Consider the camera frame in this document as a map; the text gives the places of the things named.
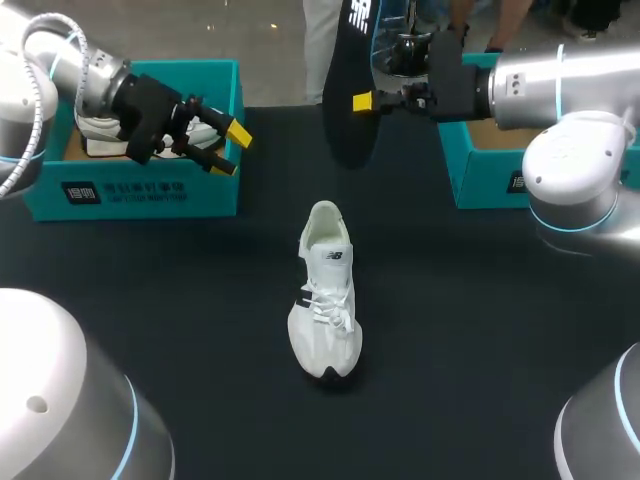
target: shoelace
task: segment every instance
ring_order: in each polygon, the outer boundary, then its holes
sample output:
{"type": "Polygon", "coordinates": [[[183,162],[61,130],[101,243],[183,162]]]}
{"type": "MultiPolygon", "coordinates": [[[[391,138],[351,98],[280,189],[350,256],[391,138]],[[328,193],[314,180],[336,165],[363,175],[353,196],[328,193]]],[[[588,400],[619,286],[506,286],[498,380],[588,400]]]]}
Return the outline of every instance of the shoelace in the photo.
{"type": "Polygon", "coordinates": [[[307,300],[313,306],[313,320],[320,323],[326,323],[333,328],[344,328],[347,333],[353,332],[353,320],[346,308],[349,289],[344,295],[338,295],[337,292],[320,290],[311,282],[307,282],[307,288],[315,294],[315,300],[307,300]]]}

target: floor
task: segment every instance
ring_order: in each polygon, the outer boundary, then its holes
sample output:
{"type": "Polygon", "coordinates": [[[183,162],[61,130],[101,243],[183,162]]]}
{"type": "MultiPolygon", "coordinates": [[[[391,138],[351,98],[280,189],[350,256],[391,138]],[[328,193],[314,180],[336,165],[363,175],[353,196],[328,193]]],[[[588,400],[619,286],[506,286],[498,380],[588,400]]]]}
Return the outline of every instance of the floor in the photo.
{"type": "MultiPolygon", "coordinates": [[[[235,58],[240,62],[248,106],[304,103],[302,0],[22,0],[21,3],[41,11],[68,14],[96,42],[133,59],[235,58]]],[[[482,51],[495,24],[495,9],[479,12],[470,23],[467,50],[482,51]]],[[[624,4],[619,23],[610,36],[637,34],[640,1],[624,4]]],[[[566,40],[558,21],[543,12],[530,15],[511,48],[566,40]]]]}

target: white sneaker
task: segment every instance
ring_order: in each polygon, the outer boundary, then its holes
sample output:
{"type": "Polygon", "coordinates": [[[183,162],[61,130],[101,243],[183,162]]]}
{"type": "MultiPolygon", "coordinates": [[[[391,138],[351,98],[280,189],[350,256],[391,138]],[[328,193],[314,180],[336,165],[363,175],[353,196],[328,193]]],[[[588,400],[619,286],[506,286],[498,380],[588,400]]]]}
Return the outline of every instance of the white sneaker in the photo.
{"type": "Polygon", "coordinates": [[[302,368],[322,380],[346,377],[362,350],[356,322],[353,246],[333,203],[316,203],[300,238],[298,255],[307,283],[289,313],[289,339],[302,368]]]}
{"type": "Polygon", "coordinates": [[[564,31],[571,37],[575,38],[578,42],[591,43],[595,42],[599,36],[605,32],[597,32],[595,30],[583,30],[575,25],[569,18],[564,17],[562,19],[562,27],[564,31]]]}
{"type": "MultiPolygon", "coordinates": [[[[82,145],[89,157],[121,157],[127,151],[127,142],[118,138],[120,122],[114,119],[76,117],[76,123],[82,135],[82,145]]],[[[217,131],[195,117],[187,127],[189,143],[199,148],[207,148],[220,139],[217,131]]],[[[163,138],[165,149],[156,156],[160,158],[178,158],[171,151],[173,139],[169,135],[163,138]]]]}

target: black shoe insole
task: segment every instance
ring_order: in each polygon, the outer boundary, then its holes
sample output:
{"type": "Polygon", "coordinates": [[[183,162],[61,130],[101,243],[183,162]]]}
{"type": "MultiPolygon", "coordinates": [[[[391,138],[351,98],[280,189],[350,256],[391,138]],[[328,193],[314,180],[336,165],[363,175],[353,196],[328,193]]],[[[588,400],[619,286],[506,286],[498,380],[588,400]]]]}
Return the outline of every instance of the black shoe insole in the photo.
{"type": "Polygon", "coordinates": [[[380,116],[354,113],[353,96],[375,90],[371,53],[381,0],[344,0],[333,59],[324,85],[322,116],[334,159],[361,168],[371,158],[380,116]]]}

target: cardboard box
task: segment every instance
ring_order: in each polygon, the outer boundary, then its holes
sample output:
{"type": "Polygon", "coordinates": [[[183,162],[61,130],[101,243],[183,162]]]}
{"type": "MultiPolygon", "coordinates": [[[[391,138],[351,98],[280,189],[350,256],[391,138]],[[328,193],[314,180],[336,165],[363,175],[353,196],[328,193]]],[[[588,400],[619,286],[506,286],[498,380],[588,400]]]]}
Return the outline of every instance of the cardboard box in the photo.
{"type": "MultiPolygon", "coordinates": [[[[495,54],[465,55],[466,63],[492,67],[495,54]]],[[[458,208],[528,208],[522,159],[541,130],[501,131],[492,119],[438,126],[458,208]]],[[[621,180],[640,188],[640,136],[628,151],[621,180]]]]}
{"type": "MultiPolygon", "coordinates": [[[[146,73],[244,122],[238,64],[233,60],[135,62],[146,73]]],[[[239,146],[226,142],[225,158],[240,163],[239,146]]],[[[58,108],[42,174],[24,196],[36,221],[221,217],[236,214],[240,170],[233,177],[205,173],[189,159],[95,159],[81,149],[73,110],[58,108]]]]}

